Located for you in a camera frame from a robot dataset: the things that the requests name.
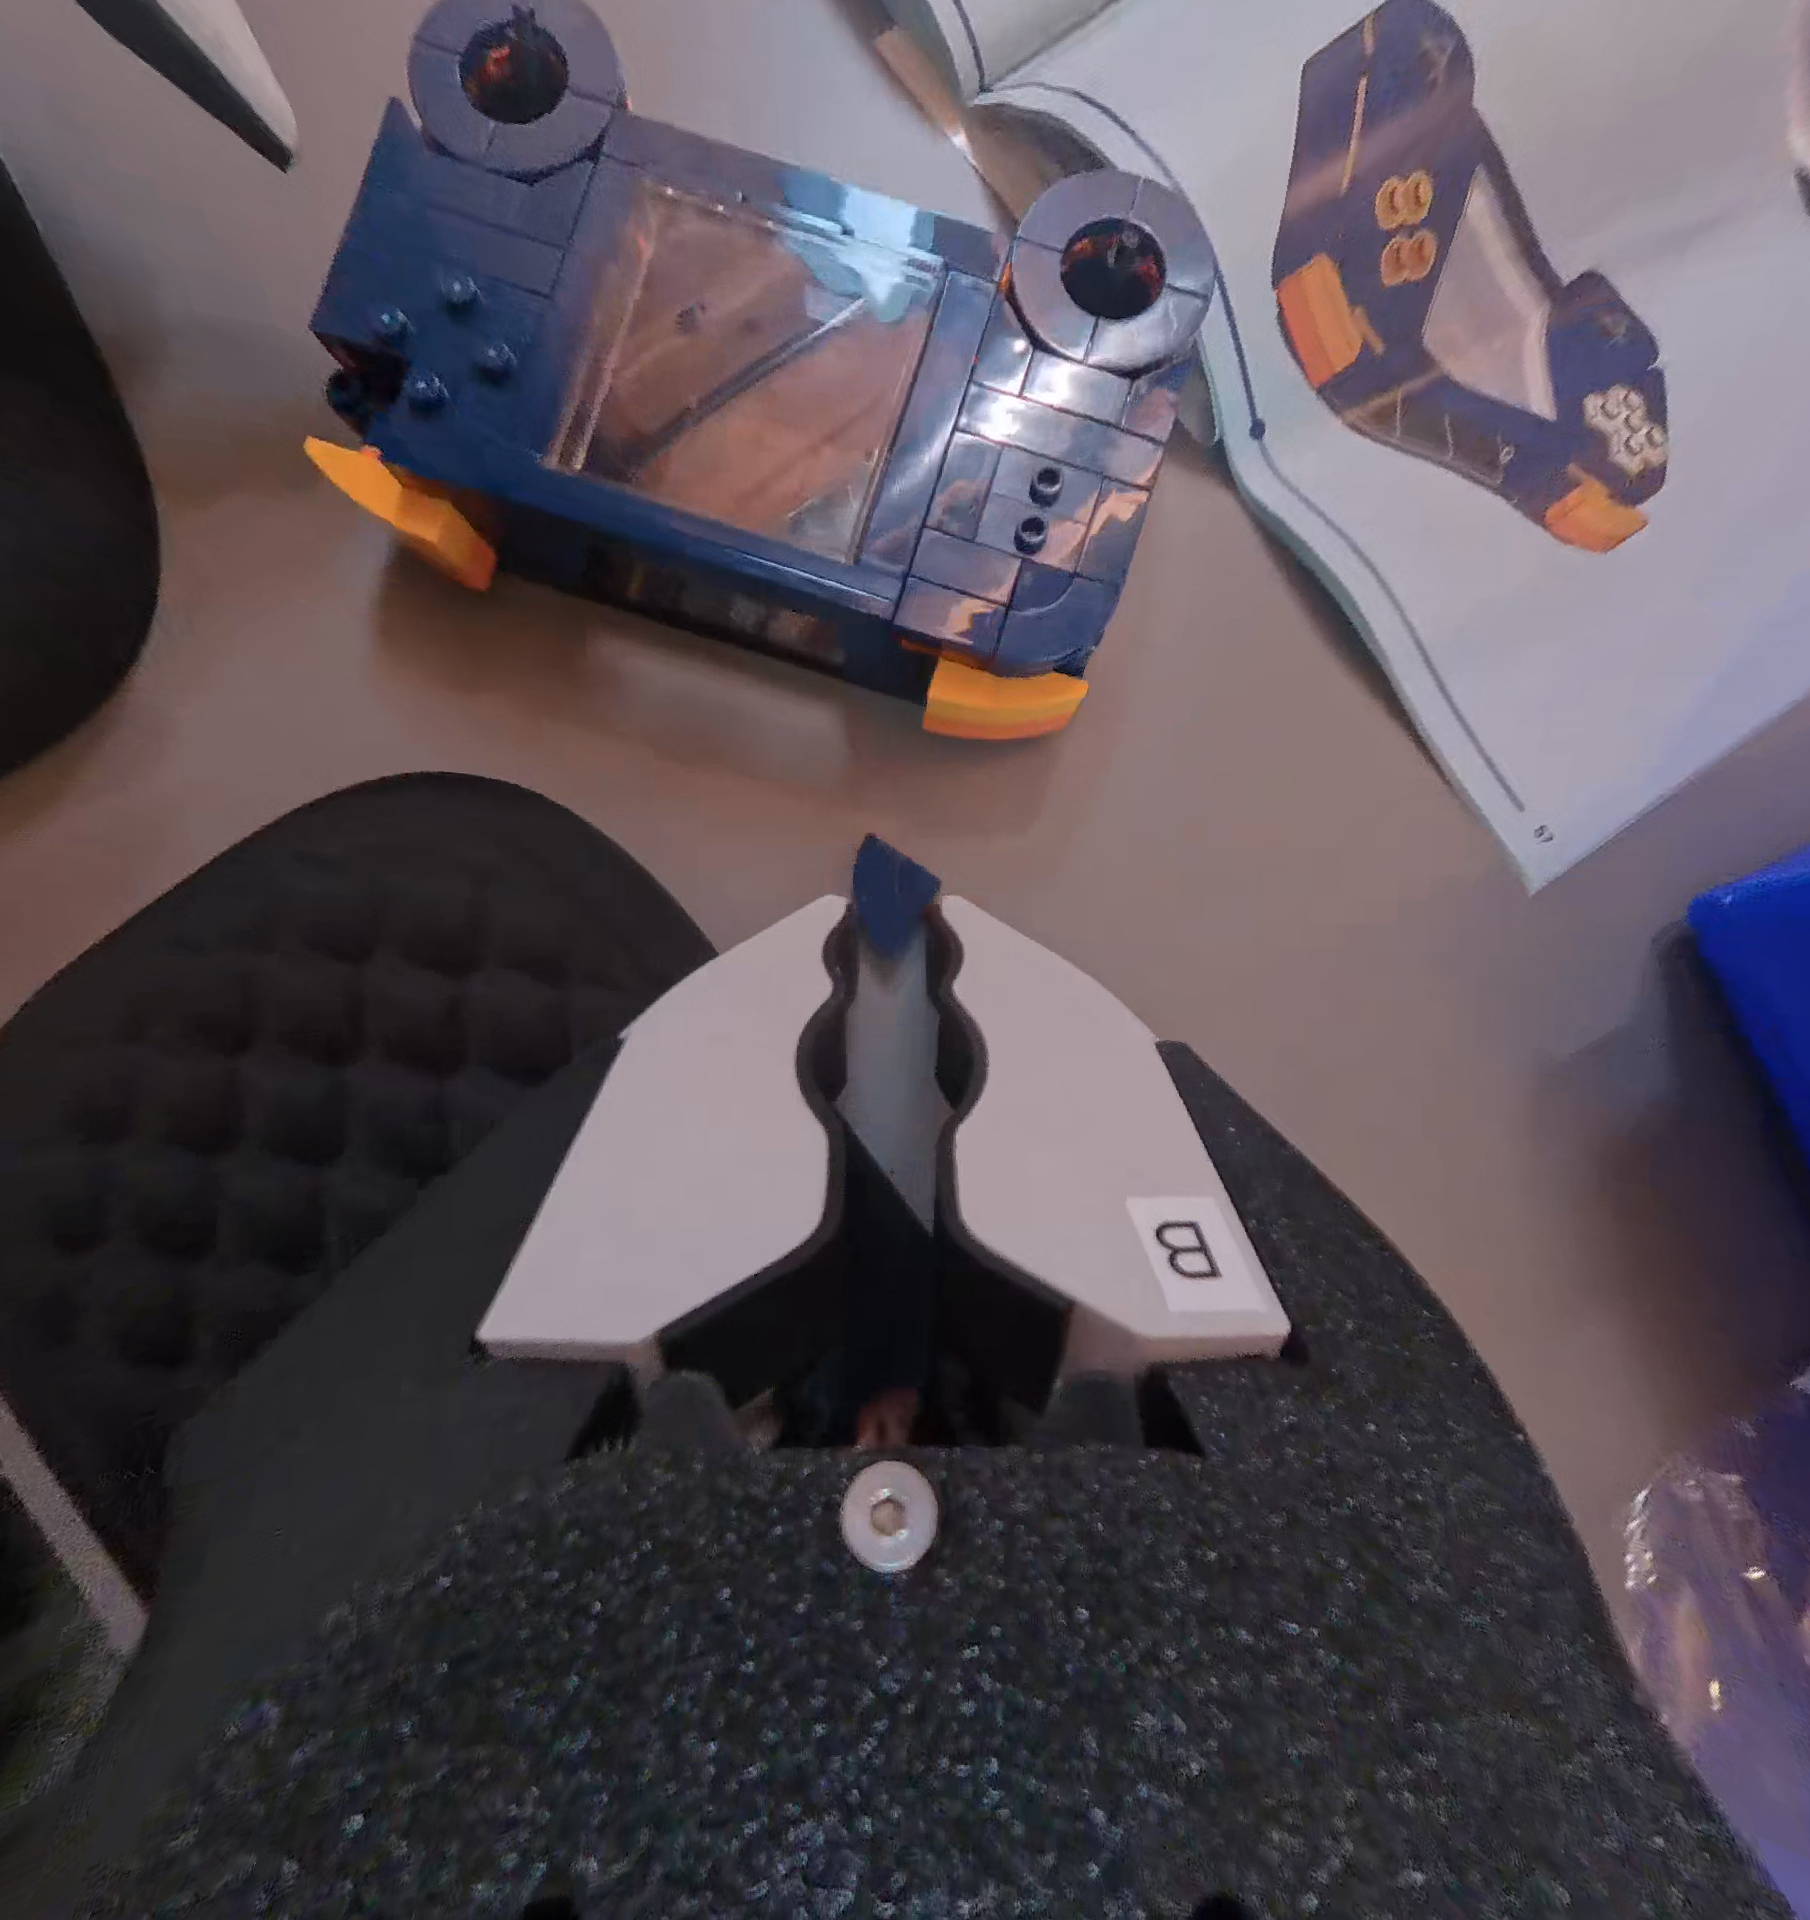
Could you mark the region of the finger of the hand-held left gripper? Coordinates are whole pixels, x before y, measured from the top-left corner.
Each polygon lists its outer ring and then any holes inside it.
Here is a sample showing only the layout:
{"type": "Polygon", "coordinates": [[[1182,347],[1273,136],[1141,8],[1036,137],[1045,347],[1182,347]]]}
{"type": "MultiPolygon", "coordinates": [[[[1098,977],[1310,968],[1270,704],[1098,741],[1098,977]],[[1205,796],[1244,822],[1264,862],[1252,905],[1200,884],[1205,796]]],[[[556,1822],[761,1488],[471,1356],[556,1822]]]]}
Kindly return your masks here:
{"type": "Polygon", "coordinates": [[[288,174],[295,106],[239,2],[79,2],[105,34],[288,174]]]}

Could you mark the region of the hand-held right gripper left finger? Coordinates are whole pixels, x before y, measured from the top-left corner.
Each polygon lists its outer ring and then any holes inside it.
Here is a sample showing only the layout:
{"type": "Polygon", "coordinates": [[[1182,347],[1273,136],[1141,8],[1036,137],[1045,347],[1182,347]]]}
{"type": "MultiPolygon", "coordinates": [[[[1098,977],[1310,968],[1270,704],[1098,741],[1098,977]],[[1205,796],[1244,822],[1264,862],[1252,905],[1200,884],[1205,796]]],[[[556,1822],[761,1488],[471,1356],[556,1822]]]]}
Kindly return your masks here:
{"type": "Polygon", "coordinates": [[[491,1357],[791,1378],[839,1341],[853,951],[827,894],[629,1025],[481,1320],[491,1357]]]}

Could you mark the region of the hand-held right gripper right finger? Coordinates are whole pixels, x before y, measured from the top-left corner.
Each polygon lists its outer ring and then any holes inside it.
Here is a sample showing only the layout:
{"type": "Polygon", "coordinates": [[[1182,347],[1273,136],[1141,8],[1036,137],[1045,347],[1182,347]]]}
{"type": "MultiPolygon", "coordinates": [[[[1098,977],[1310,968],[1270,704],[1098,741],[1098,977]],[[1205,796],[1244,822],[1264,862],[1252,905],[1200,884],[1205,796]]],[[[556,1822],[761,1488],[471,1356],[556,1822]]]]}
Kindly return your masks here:
{"type": "Polygon", "coordinates": [[[983,1378],[1278,1357],[1292,1321],[1147,1024],[959,894],[926,934],[950,1347],[983,1378]]]}

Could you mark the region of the dark blue quarter-round brick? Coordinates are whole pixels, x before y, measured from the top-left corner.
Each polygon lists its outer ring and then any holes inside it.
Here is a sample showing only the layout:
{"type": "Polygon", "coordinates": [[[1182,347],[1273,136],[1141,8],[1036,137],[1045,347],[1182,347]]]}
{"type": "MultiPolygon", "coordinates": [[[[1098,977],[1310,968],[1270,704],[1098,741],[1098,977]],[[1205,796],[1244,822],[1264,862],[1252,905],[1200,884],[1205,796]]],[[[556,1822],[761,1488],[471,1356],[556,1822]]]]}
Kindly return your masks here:
{"type": "Polygon", "coordinates": [[[852,905],[872,954],[903,959],[941,898],[941,878],[878,833],[866,833],[853,857],[852,905]]]}

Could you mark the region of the dark blue toy brick console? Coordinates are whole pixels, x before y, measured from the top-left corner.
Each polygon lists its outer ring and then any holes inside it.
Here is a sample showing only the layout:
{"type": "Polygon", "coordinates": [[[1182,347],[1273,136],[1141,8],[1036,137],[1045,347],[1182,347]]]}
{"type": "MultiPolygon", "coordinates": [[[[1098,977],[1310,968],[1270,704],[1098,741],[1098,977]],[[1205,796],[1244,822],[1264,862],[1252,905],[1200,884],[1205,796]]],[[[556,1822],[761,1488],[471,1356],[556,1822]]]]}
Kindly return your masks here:
{"type": "Polygon", "coordinates": [[[1216,285],[1109,167],[1010,239],[630,109],[586,4],[436,4],[313,314],[320,476],[513,574],[885,693],[1080,710],[1216,285]]]}

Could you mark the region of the blue plastic bin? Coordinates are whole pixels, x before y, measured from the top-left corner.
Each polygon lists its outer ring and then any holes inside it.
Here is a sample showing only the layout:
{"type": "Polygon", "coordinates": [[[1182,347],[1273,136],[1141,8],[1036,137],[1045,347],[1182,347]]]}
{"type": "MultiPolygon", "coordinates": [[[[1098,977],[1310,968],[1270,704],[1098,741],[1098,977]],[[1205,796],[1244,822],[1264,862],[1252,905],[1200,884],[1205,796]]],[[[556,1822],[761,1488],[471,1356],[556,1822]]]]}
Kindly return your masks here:
{"type": "Polygon", "coordinates": [[[1810,1165],[1810,845],[1702,892],[1687,925],[1810,1165]]]}

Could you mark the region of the open instruction booklet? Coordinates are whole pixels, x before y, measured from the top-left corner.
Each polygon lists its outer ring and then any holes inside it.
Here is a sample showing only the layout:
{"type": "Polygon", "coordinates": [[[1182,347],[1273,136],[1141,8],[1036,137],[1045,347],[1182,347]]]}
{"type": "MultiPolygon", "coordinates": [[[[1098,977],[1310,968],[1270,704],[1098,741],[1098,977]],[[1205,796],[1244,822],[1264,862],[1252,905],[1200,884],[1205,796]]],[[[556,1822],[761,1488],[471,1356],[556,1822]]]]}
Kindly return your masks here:
{"type": "Polygon", "coordinates": [[[1531,886],[1810,693],[1793,4],[887,12],[1196,209],[1232,478],[1531,886]]]}

